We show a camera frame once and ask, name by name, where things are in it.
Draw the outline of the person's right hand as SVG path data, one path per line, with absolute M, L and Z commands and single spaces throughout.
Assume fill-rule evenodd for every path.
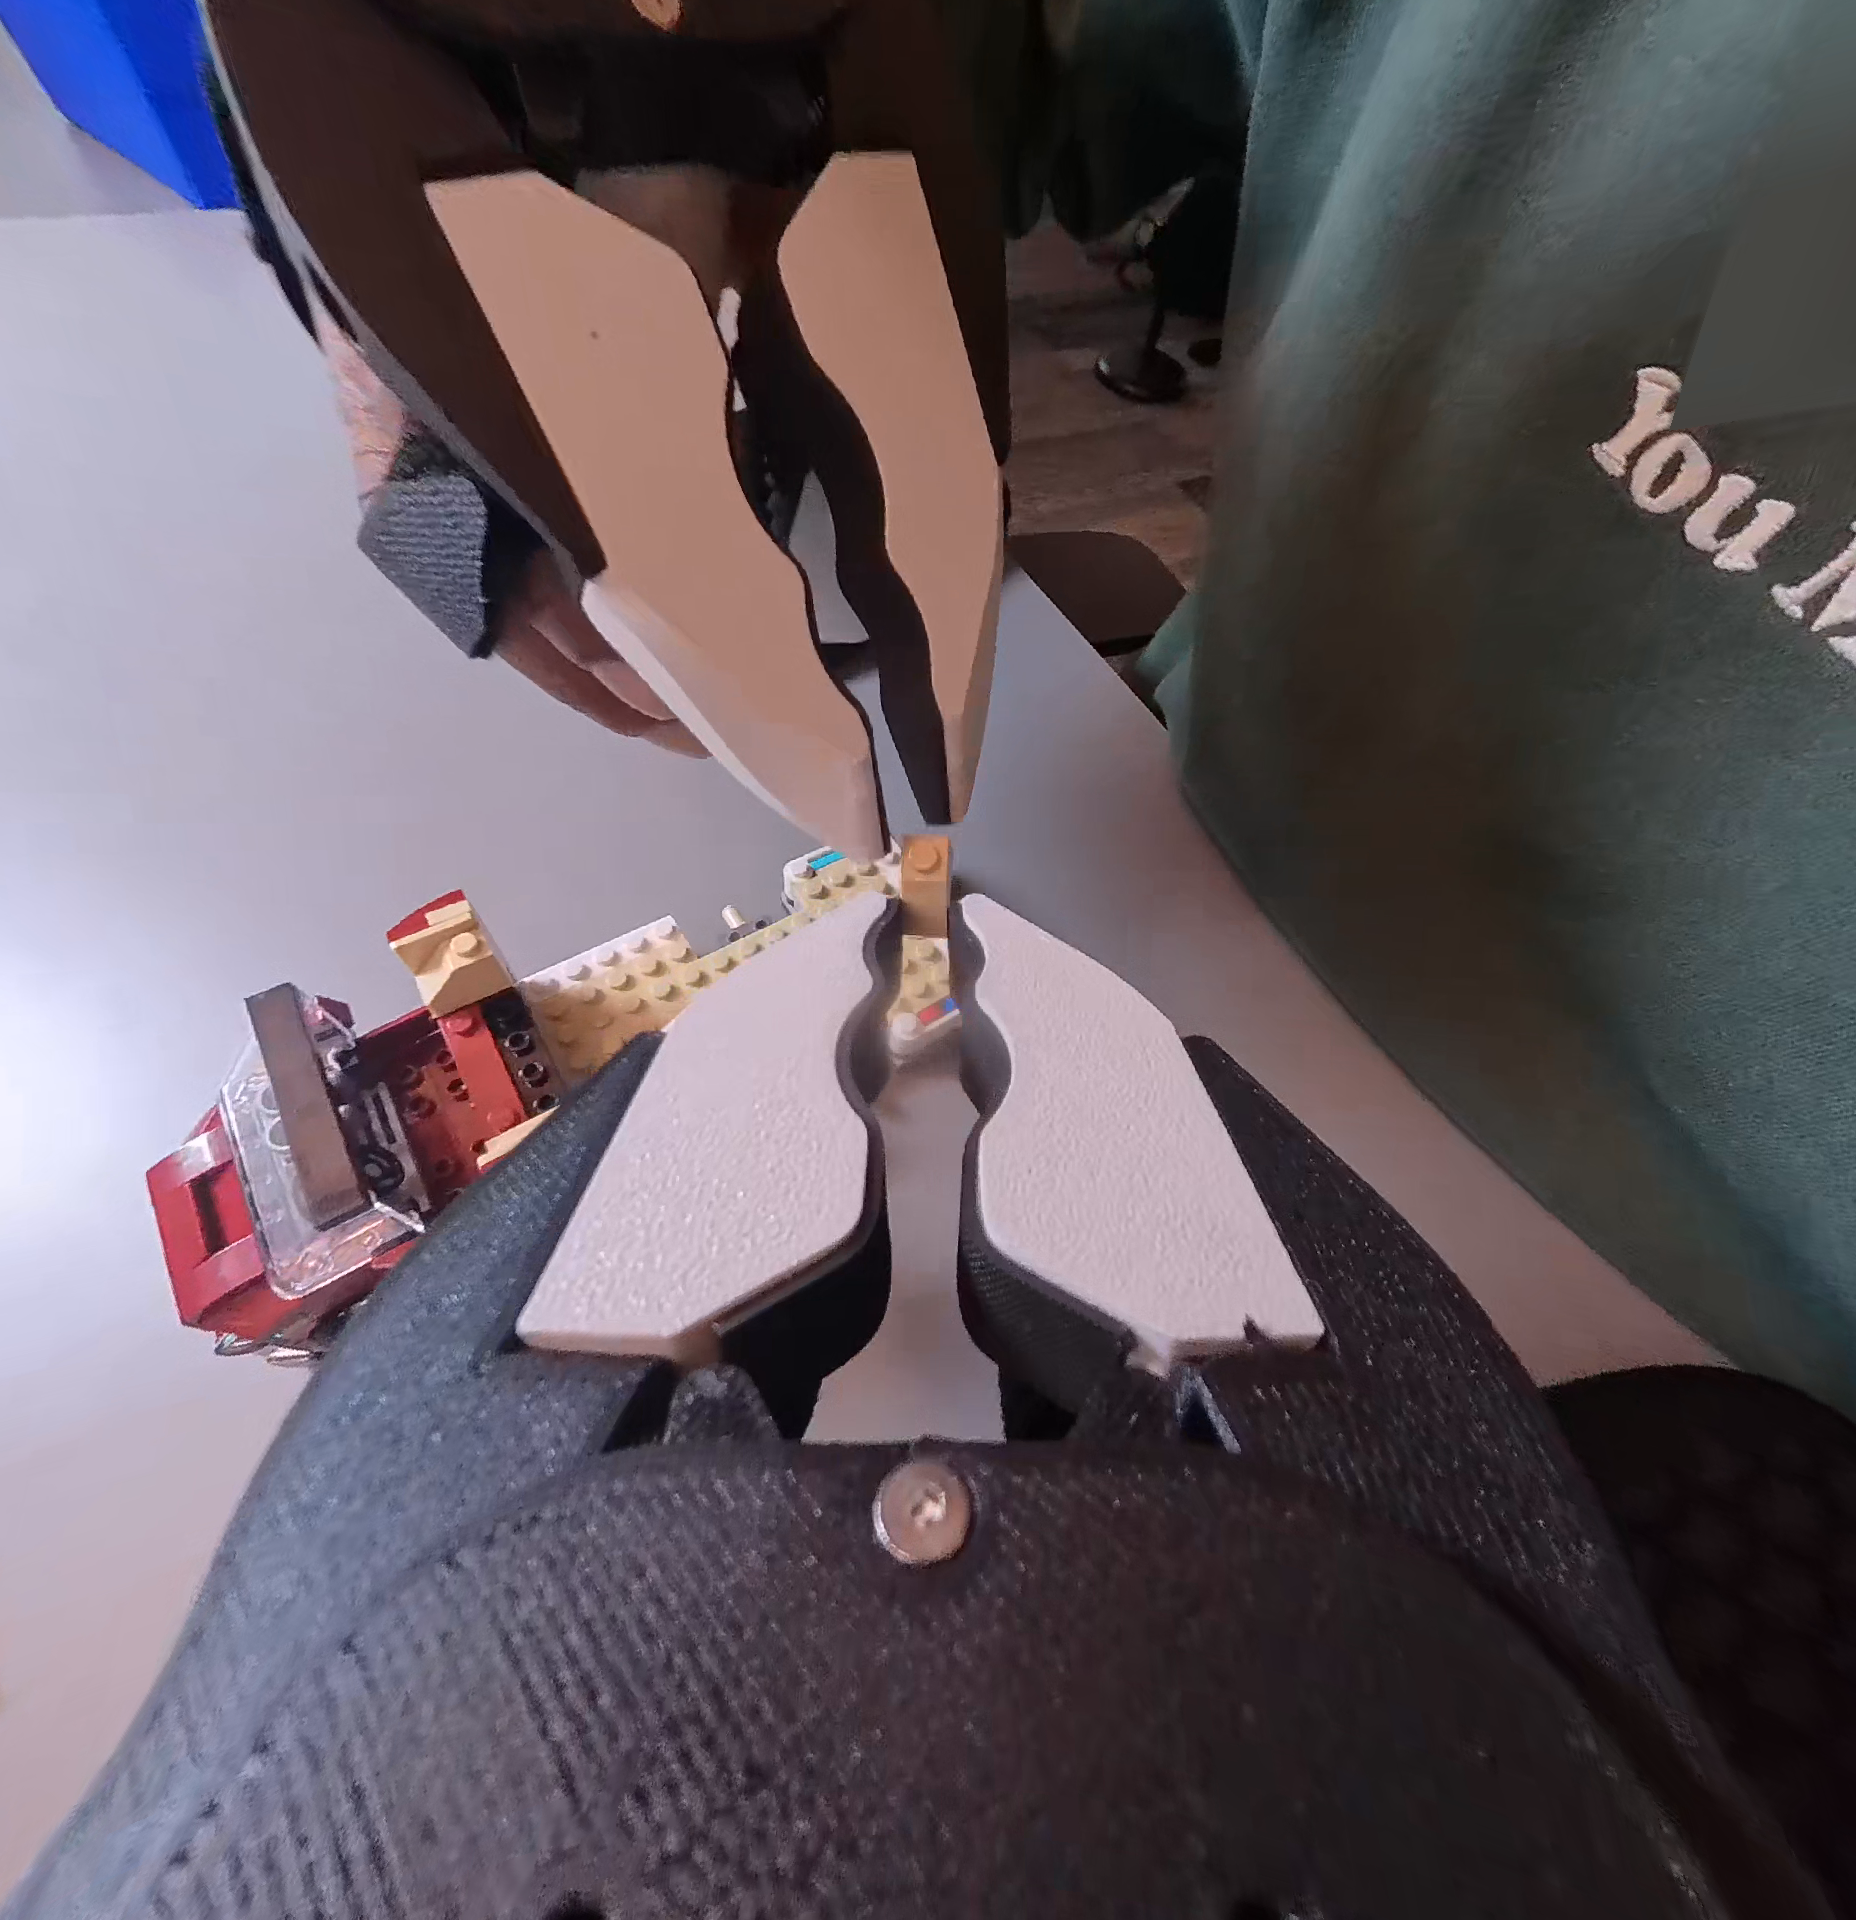
M 509 590 L 487 656 L 619 739 L 684 759 L 706 756 L 695 733 L 595 629 L 551 555 L 536 555 Z

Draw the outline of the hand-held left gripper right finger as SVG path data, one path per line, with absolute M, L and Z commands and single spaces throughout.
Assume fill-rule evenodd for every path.
M 1173 1020 L 982 894 L 953 913 L 953 965 L 976 1343 L 1021 1379 L 1317 1347 L 1321 1311 Z

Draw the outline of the grey desk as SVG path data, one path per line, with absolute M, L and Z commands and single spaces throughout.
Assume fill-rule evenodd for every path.
M 436 820 L 433 759 L 500 754 Z M 1215 1039 L 1425 1237 L 1540 1380 L 1715 1362 L 1359 1032 L 1187 816 L 1164 731 L 1004 588 L 957 872 Z M 796 835 L 433 636 L 355 550 L 312 343 L 225 214 L 0 223 L 0 1904 L 112 1755 L 312 1373 L 178 1327 L 145 1170 L 291 979 L 413 1006 L 385 928 L 465 889 L 531 972 L 764 913 Z M 820 1441 L 999 1437 L 954 1302 L 968 1102 L 878 1108 L 883 1331 Z

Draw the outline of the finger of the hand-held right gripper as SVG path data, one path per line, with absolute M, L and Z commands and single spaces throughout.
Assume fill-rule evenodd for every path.
M 581 610 L 790 825 L 885 849 L 867 725 L 732 464 L 729 358 L 691 265 L 536 173 L 426 197 L 601 552 Z
M 967 816 L 1004 587 L 1004 483 L 914 159 L 829 159 L 775 247 L 775 350 L 835 571 L 927 825 Z

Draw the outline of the empty blue storage bin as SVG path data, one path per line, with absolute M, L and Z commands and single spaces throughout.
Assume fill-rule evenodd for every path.
M 34 70 L 69 124 L 186 204 L 237 204 L 195 3 L 41 4 Z

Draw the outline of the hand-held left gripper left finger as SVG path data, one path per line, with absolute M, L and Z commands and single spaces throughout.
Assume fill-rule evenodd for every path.
M 887 898 L 746 961 L 657 1039 L 516 1318 L 542 1353 L 719 1358 L 872 1223 Z

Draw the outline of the tan and dark red brick model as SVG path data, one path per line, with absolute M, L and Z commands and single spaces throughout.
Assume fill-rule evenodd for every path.
M 782 916 L 726 908 L 712 952 L 657 919 L 531 975 L 509 970 L 465 893 L 441 894 L 388 930 L 417 1009 L 377 1027 L 291 984 L 251 996 L 215 1102 L 147 1170 L 180 1323 L 222 1358 L 309 1364 L 450 1204 L 634 1039 L 845 901 L 899 900 L 895 853 L 787 863 Z M 890 1055 L 960 1024 L 948 940 L 901 933 Z

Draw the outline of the black padded cushion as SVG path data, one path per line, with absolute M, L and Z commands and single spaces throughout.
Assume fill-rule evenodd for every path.
M 1704 1364 L 1546 1399 L 1709 1731 L 1856 1918 L 1856 1425 Z

